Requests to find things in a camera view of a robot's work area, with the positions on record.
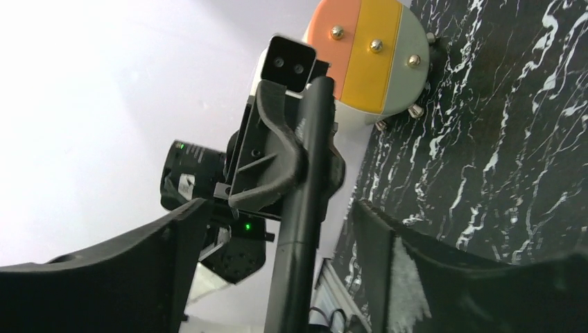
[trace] black rod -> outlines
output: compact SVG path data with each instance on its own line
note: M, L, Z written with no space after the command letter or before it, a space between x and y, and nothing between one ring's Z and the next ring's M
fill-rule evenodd
M321 193L329 175L329 136L335 119L334 81L321 76L300 101L296 135L306 153L303 180L284 200L265 333L301 333L309 327Z

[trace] black cable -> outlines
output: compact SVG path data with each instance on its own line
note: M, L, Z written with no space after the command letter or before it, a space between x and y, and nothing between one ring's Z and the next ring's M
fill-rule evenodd
M311 307L310 311L316 311L316 312L318 312L325 319L325 323L327 325L329 324L329 318L327 318L327 314L324 311L322 311L321 309L319 309L317 307Z
M335 321L335 314L337 313L339 313L341 317L343 317L343 327L347 326L347 316L345 315L345 312L342 309L336 309L333 312L331 312L331 320L328 321L330 329L333 329L333 322Z

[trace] white background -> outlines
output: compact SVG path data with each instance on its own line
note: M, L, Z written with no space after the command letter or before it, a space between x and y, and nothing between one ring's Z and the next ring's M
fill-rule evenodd
M46 262L165 214L159 179L171 142L224 151L259 53L273 33L301 37L317 3L3 1L0 266ZM319 255L336 245L370 131L336 137L348 174ZM259 273L187 312L262 324L274 254L270 244Z

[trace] yellow panel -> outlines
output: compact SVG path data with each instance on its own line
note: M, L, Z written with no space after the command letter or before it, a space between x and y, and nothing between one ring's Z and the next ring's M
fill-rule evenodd
M381 114L403 6L396 0L362 0L341 102L364 112ZM379 53L370 50L379 39Z

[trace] marble pattern wall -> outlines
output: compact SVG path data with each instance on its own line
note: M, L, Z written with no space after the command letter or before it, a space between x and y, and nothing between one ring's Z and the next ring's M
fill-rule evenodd
M355 197L509 264L588 245L588 1L414 0L411 10L440 38L426 114L372 133ZM345 222L334 266L369 315L353 247Z

